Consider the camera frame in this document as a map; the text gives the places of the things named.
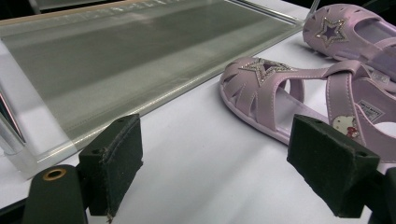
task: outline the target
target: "star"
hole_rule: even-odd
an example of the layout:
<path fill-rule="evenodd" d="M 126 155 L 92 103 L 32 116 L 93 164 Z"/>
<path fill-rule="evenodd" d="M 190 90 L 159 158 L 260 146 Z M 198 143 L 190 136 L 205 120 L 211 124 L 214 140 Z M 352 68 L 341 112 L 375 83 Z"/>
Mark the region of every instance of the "star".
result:
<path fill-rule="evenodd" d="M 276 63 L 261 58 L 258 58 L 255 62 L 248 63 L 239 69 L 255 72 L 260 86 L 264 83 L 265 79 L 274 73 L 294 71 L 292 68 L 283 63 Z"/>
<path fill-rule="evenodd" d="M 324 45 L 328 48 L 334 42 L 348 41 L 346 34 L 343 31 L 345 21 L 330 21 L 323 18 L 319 32 L 316 37 L 323 40 Z"/>

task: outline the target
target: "hello kitty logo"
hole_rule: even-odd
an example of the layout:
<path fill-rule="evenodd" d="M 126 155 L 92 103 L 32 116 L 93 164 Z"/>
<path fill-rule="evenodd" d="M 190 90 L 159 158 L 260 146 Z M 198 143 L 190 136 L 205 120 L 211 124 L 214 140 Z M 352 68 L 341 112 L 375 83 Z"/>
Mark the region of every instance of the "hello kitty logo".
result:
<path fill-rule="evenodd" d="M 352 116 L 338 116 L 332 122 L 332 126 L 335 130 L 344 135 L 355 138 L 359 136 L 359 131 L 356 128 L 356 120 L 355 117 Z"/>

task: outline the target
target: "clear plastic tray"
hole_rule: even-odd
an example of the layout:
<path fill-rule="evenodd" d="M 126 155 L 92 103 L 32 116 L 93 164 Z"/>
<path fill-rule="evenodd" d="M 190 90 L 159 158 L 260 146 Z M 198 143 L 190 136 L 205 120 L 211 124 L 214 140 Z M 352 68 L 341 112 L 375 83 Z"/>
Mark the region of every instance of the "clear plastic tray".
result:
<path fill-rule="evenodd" d="M 0 88 L 14 118 L 3 120 L 18 126 L 29 152 L 8 156 L 28 160 L 15 164 L 30 177 L 83 149 L 112 120 L 143 116 L 235 58 L 301 31 L 304 16 L 276 11 L 275 2 L 124 1 L 0 22 Z"/>

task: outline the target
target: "white table surface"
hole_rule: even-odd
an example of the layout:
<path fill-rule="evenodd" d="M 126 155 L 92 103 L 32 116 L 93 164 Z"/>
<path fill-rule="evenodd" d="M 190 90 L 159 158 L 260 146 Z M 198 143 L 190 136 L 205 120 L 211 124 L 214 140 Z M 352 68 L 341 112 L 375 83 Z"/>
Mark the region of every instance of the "white table surface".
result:
<path fill-rule="evenodd" d="M 301 33 L 258 56 L 301 68 L 334 63 L 311 50 Z M 326 115 L 324 85 L 307 82 L 306 103 Z M 368 208 L 361 218 L 335 217 L 286 161 L 287 146 L 228 110 L 219 76 L 143 116 L 141 129 L 144 165 L 114 224 L 368 222 Z M 78 155 L 62 163 L 77 165 Z M 0 157 L 0 207 L 25 198 L 29 185 Z M 89 216 L 89 222 L 106 218 Z"/>

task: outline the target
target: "pink sandal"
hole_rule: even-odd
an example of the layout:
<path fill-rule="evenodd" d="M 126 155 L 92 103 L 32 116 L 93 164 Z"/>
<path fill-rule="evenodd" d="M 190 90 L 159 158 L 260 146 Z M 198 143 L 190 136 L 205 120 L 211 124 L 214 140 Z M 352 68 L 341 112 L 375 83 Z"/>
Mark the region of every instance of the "pink sandal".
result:
<path fill-rule="evenodd" d="M 370 148 L 382 162 L 396 162 L 396 138 L 375 124 L 396 122 L 396 98 L 379 88 L 359 61 L 330 68 L 299 69 L 260 58 L 240 58 L 227 65 L 220 95 L 237 115 L 259 131 L 288 144 L 294 114 L 331 124 Z M 328 117 L 304 105 L 303 79 L 327 80 Z M 284 90 L 290 82 L 290 92 Z"/>
<path fill-rule="evenodd" d="M 303 37 L 338 61 L 358 60 L 382 72 L 372 78 L 396 92 L 396 27 L 374 12 L 347 4 L 322 7 L 305 22 Z"/>

